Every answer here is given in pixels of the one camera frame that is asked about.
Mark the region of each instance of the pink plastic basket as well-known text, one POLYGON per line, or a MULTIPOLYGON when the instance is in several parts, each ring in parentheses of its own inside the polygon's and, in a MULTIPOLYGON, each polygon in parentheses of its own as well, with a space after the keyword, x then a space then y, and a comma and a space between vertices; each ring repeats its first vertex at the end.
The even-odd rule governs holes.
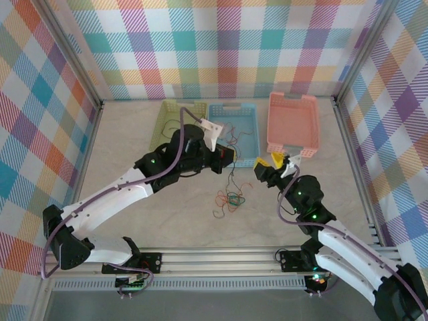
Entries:
POLYGON ((267 152, 300 149, 302 157, 312 157, 320 146, 320 117, 315 97, 302 95, 287 99, 272 92, 267 119, 267 152))

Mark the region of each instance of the plastic tray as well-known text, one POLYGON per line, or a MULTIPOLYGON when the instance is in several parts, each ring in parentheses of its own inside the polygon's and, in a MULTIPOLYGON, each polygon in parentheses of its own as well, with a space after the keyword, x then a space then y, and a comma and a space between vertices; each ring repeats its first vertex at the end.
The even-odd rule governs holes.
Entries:
POLYGON ((315 97, 285 98, 272 92, 267 119, 267 152, 299 150, 312 157, 320 146, 320 117, 315 97))
MULTIPOLYGON (((160 106, 156 126, 154 127, 149 151, 154 151, 159 145, 171 141, 174 131, 180 128, 180 108, 186 107, 195 116, 207 119, 208 107, 204 102, 193 100, 166 99, 160 106)), ((185 124, 195 124, 195 120, 185 112, 185 124)))
POLYGON ((227 146, 231 139, 228 134, 232 126, 235 127, 234 136, 241 134, 236 143, 237 160, 235 167, 253 167, 255 159, 260 155, 259 126, 257 124, 257 106, 255 104, 210 104, 208 107, 208 120, 223 125, 219 144, 227 146))

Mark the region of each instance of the blue plastic basket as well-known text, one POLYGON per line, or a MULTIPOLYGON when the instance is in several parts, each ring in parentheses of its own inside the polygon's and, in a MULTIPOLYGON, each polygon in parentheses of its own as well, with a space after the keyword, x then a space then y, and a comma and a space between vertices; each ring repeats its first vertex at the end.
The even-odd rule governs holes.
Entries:
MULTIPOLYGON (((255 104, 210 104, 208 107, 208 120, 223 125, 223 132, 228 132, 232 126, 235 127, 234 135, 240 132, 252 132, 252 134, 241 134, 237 144, 238 158, 236 167, 253 167, 255 159, 260 156, 259 126, 257 121, 257 106, 255 104)), ((222 135, 217 140, 219 144, 227 146, 231 139, 230 134, 222 135)))

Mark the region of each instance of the green plastic basket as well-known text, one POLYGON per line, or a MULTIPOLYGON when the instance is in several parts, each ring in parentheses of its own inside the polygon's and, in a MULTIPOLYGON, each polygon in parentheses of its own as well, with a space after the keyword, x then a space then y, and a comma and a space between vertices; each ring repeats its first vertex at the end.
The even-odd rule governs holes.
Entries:
MULTIPOLYGON (((170 142, 174 131, 180 128, 181 107, 186 107, 196 117, 207 119, 208 105, 204 102, 175 99, 163 100, 150 142, 149 150, 151 152, 161 144, 170 142)), ((197 124, 197 122, 185 112, 185 124, 197 124)))

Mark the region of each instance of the plaid wall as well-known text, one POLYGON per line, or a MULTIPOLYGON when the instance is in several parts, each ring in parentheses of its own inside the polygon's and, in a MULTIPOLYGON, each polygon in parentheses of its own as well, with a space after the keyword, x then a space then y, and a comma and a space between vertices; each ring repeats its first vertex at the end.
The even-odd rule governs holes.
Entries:
POLYGON ((428 280, 428 0, 401 0, 346 97, 388 244, 428 280))
POLYGON ((96 110, 29 0, 0 1, 0 320, 23 320, 45 239, 70 202, 96 110))
POLYGON ((50 0, 104 98, 330 96, 383 0, 50 0))

